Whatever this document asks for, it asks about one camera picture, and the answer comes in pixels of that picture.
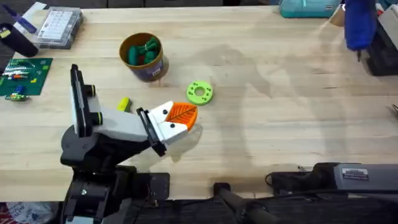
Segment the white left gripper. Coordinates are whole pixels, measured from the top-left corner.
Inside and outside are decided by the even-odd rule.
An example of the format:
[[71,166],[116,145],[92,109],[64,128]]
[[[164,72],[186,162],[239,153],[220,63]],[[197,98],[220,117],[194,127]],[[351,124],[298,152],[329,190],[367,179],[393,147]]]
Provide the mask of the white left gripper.
[[198,115],[196,105],[173,101],[150,111],[138,108],[135,114],[109,110],[101,107],[95,86],[85,85],[84,89],[87,128],[120,141],[147,141],[159,156],[165,154],[166,144],[178,141],[193,128]]

